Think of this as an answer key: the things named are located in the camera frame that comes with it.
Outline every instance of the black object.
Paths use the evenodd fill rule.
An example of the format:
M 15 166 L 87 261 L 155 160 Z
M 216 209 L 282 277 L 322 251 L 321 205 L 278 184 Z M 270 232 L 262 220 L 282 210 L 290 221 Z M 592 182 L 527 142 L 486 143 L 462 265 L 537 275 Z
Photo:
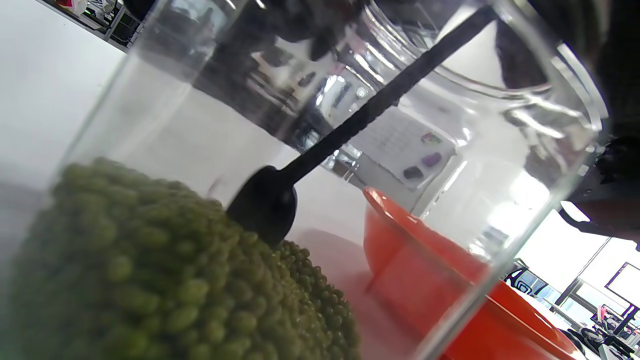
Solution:
M 258 233 L 271 245 L 282 241 L 291 230 L 295 217 L 297 198 L 294 184 L 361 132 L 496 18 L 497 15 L 491 6 L 479 9 L 407 66 L 350 118 L 308 151 L 281 170 L 275 167 L 258 170 L 236 194 L 227 209 L 227 215 L 247 231 Z
M 583 233 L 636 242 L 640 251 L 640 3 L 610 0 L 607 40 L 599 51 L 596 74 L 609 109 L 612 141 L 574 193 L 567 199 L 590 222 L 560 215 Z
M 576 335 L 570 333 L 567 330 L 562 330 L 559 329 L 560 332 L 562 332 L 569 340 L 571 340 L 571 342 L 573 343 L 573 345 L 575 345 L 575 347 L 578 349 L 578 351 L 580 351 L 582 353 L 582 355 L 585 355 L 585 351 L 584 351 L 584 345 L 582 344 L 582 342 L 580 341 L 580 339 L 578 337 L 576 337 Z
M 418 167 L 408 167 L 403 172 L 404 178 L 407 180 L 422 179 L 424 174 Z

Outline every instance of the white table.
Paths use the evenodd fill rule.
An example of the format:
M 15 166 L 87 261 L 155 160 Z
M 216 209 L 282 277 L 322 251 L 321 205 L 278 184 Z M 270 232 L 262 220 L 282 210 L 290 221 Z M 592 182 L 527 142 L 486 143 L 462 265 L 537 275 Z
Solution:
M 569 314 L 565 313 L 558 305 L 555 305 L 553 302 L 547 299 L 542 299 L 542 300 L 544 300 L 544 302 L 549 304 L 554 309 L 555 313 L 562 316 L 566 321 L 571 323 L 571 328 L 573 328 L 573 330 L 580 331 L 580 329 L 584 327 L 582 324 L 580 324 L 579 322 L 575 321 L 572 317 L 570 317 Z

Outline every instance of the office chair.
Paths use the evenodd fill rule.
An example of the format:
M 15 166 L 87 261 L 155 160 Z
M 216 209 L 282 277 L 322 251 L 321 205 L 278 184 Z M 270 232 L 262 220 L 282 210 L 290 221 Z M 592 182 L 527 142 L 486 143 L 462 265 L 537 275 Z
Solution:
M 514 261 L 511 272 L 503 278 L 503 281 L 512 288 L 532 297 L 537 296 L 548 285 L 547 282 L 530 271 L 529 267 L 521 259 Z

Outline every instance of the plastic bowl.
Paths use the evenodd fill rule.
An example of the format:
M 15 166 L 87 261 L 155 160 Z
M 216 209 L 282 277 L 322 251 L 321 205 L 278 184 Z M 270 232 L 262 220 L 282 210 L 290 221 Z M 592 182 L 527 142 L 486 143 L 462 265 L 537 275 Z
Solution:
M 488 266 L 429 229 L 381 192 L 366 188 L 364 250 L 370 289 L 425 336 Z M 504 282 L 445 351 L 458 359 L 584 359 L 575 345 Z

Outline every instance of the black spoon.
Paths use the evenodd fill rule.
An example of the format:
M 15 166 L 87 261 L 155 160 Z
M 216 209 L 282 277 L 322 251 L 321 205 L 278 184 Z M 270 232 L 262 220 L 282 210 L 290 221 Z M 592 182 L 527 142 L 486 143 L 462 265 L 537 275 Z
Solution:
M 296 216 L 298 200 L 294 184 L 361 132 L 495 19 L 497 15 L 491 6 L 479 9 L 402 70 L 344 123 L 286 167 L 278 170 L 266 166 L 258 170 L 236 194 L 227 209 L 227 215 L 247 231 L 255 231 L 271 246 L 280 243 L 291 230 Z

